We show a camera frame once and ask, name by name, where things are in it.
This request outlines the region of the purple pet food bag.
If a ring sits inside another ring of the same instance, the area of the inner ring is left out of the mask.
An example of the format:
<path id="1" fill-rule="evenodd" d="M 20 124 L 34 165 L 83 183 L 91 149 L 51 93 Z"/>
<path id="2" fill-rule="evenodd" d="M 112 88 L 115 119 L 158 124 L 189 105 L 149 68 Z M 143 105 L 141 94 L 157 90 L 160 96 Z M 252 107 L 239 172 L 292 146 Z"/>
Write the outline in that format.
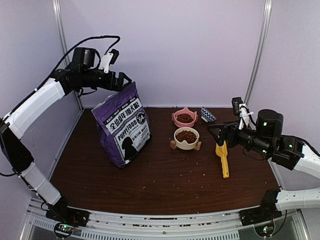
<path id="1" fill-rule="evenodd" d="M 108 161 L 120 169 L 128 165 L 151 138 L 149 117 L 135 82 L 108 96 L 91 112 Z"/>

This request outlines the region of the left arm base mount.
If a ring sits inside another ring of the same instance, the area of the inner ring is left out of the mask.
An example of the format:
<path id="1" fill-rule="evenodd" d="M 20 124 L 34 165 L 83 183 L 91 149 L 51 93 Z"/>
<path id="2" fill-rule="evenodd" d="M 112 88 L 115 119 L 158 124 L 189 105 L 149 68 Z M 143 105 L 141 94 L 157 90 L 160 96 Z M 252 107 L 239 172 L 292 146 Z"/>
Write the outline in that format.
<path id="1" fill-rule="evenodd" d="M 68 208 L 66 217 L 61 217 L 50 209 L 45 214 L 46 218 L 57 221 L 53 233 L 60 239 L 70 237 L 78 227 L 86 227 L 89 216 L 88 211 L 75 208 Z"/>

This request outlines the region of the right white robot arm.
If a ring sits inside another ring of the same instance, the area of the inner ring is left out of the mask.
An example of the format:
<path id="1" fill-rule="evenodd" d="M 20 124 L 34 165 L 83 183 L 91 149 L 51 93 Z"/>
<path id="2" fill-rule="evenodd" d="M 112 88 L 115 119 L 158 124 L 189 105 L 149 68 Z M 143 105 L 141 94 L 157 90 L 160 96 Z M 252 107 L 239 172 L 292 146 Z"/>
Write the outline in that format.
<path id="1" fill-rule="evenodd" d="M 283 141 L 273 145 L 270 138 L 245 129 L 231 140 L 235 144 L 228 157 L 231 173 L 223 178 L 216 143 L 205 123 L 195 126 L 202 140 L 200 150 L 173 150 L 169 146 L 175 130 L 170 119 L 173 109 L 148 107 L 146 112 L 152 137 L 117 174 L 113 209 L 118 213 L 174 215 L 253 207 L 264 193 L 277 189 L 270 166 L 260 156 L 290 169 L 298 160 L 289 158 Z"/>

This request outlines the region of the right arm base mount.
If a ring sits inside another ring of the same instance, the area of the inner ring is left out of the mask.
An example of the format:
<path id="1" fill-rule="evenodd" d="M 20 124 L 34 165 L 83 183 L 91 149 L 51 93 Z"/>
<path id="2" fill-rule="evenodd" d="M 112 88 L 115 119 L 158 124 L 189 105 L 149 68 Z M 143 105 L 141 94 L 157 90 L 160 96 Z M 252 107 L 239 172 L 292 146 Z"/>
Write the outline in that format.
<path id="1" fill-rule="evenodd" d="M 249 208 L 239 212 L 242 226 L 253 225 L 255 233 L 261 238 L 271 237 L 276 232 L 275 219 L 281 216 L 281 211 L 265 210 L 261 207 Z"/>

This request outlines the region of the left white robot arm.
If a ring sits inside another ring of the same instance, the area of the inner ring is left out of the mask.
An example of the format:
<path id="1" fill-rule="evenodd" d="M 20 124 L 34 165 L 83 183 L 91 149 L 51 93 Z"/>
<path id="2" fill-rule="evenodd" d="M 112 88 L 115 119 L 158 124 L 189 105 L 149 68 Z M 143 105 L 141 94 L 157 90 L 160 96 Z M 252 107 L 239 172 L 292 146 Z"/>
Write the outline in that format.
<path id="1" fill-rule="evenodd" d="M 96 56 L 97 51 L 93 48 L 75 48 L 72 61 L 66 68 L 54 70 L 42 86 L 0 120 L 0 147 L 4 156 L 15 174 L 48 204 L 61 222 L 72 218 L 68 202 L 38 169 L 21 138 L 38 117 L 70 92 L 82 95 L 84 88 L 120 92 L 127 86 L 125 80 L 128 84 L 132 82 L 123 72 L 116 74 L 110 71 L 110 65 L 119 56 L 118 50 L 108 50 L 94 66 Z"/>

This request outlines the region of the yellow plastic food scoop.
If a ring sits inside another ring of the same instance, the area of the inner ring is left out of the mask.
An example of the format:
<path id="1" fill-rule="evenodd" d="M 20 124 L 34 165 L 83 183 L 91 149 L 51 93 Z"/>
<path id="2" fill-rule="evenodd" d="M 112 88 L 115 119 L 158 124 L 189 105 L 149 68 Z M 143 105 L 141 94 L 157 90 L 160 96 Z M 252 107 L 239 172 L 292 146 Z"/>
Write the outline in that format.
<path id="1" fill-rule="evenodd" d="M 215 153 L 220 158 L 221 168 L 222 168 L 222 176 L 224 179 L 229 178 L 229 165 L 228 165 L 228 149 L 227 144 L 224 141 L 222 146 L 216 144 Z"/>

